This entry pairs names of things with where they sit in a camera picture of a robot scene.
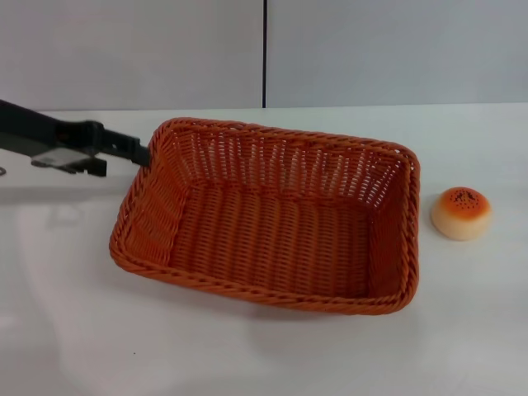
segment white wall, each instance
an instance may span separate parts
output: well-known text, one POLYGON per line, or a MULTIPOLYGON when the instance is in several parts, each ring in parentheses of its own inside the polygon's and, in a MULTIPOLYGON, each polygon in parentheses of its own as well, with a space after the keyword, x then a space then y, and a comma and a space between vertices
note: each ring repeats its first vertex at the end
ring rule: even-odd
POLYGON ((270 0, 268 106, 528 101, 526 0, 270 0))
POLYGON ((262 0, 2 0, 0 98, 40 110, 259 107, 262 0))

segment white table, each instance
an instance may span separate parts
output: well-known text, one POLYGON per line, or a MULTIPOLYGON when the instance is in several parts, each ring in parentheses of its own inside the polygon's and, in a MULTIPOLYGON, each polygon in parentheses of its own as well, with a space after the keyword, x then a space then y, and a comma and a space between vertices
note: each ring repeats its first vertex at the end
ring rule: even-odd
POLYGON ((139 136, 175 116, 392 140, 422 164, 421 280, 383 317, 273 309, 165 285, 108 252, 136 166, 69 176, 0 153, 2 396, 528 394, 528 104, 51 113, 139 136), (471 186, 490 232, 441 237, 434 195, 471 186))

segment wicker basket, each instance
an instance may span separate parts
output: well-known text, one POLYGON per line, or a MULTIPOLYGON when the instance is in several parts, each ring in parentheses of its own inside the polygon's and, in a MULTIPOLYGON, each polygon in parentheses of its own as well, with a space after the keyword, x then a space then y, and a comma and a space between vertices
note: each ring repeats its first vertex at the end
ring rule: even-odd
POLYGON ((111 236, 127 271, 291 309, 388 314, 417 288, 419 164, 403 146, 175 119, 111 236))

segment toy bun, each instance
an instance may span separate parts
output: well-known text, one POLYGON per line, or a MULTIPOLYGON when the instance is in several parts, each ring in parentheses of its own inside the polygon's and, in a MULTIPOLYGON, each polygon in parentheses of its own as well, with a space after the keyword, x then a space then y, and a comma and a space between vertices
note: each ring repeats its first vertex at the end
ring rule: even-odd
POLYGON ((491 218, 492 208, 486 197, 467 187, 445 191, 431 211, 435 227, 458 241, 477 238, 488 229, 491 218))

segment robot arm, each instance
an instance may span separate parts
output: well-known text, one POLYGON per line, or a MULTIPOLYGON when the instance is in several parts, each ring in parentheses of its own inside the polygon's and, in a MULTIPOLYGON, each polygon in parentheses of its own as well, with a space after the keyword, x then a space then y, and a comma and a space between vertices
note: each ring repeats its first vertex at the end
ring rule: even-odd
POLYGON ((0 101, 0 149, 27 155, 31 165, 67 173, 105 177, 106 161, 99 153, 150 163, 149 149, 139 139, 106 130, 96 121, 67 122, 0 101))

